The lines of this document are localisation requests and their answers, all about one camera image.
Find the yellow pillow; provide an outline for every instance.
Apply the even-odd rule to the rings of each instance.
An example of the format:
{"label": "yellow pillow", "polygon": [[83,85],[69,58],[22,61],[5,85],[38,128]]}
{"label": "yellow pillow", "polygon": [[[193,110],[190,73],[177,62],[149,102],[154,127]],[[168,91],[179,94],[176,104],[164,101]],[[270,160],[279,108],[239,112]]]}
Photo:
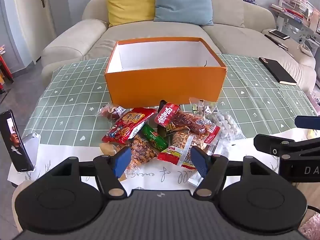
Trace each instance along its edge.
{"label": "yellow pillow", "polygon": [[153,21],[156,0],[107,0],[109,27],[125,23]]}

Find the black cable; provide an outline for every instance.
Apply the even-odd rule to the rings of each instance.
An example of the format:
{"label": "black cable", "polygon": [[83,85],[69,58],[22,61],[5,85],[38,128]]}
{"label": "black cable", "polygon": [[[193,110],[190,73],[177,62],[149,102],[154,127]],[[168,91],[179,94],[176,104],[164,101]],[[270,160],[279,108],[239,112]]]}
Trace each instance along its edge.
{"label": "black cable", "polygon": [[320,209],[318,209],[318,208],[316,208],[316,207],[313,207],[313,206],[309,206],[309,205],[308,205],[307,208],[308,208],[308,209],[311,209],[311,210],[313,210],[313,211],[315,211],[315,212],[317,212],[318,214],[320,214]]}

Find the gray ribbed surface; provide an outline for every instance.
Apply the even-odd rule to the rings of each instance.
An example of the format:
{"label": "gray ribbed surface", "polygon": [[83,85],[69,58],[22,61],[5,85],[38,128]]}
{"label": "gray ribbed surface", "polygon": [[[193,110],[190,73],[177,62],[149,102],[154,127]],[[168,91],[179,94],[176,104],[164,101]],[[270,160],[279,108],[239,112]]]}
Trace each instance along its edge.
{"label": "gray ribbed surface", "polygon": [[122,201],[111,201],[92,224],[72,233],[43,236],[29,231],[17,240],[302,240],[298,232],[257,236],[233,228],[210,202],[198,201],[189,191],[134,190]]}

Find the circular black cover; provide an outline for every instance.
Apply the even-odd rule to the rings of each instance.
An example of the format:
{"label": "circular black cover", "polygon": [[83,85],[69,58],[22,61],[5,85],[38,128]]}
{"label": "circular black cover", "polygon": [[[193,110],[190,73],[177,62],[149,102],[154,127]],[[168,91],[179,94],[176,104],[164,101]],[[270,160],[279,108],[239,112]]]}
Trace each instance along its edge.
{"label": "circular black cover", "polygon": [[38,233],[73,231],[93,220],[102,206],[98,190],[65,177],[31,184],[15,202],[22,228]]}
{"label": "circular black cover", "polygon": [[298,229],[306,207],[299,190],[268,175],[234,183],[220,197],[222,212],[235,224],[255,232]]}

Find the pink fluffy fabric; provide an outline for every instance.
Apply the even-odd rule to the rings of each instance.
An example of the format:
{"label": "pink fluffy fabric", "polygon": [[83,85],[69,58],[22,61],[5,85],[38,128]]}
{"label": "pink fluffy fabric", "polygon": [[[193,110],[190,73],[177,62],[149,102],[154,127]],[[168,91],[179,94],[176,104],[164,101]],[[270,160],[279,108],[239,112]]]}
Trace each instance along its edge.
{"label": "pink fluffy fabric", "polygon": [[320,215],[316,213],[312,218],[308,220],[303,226],[299,228],[306,238],[310,240],[320,239]]}

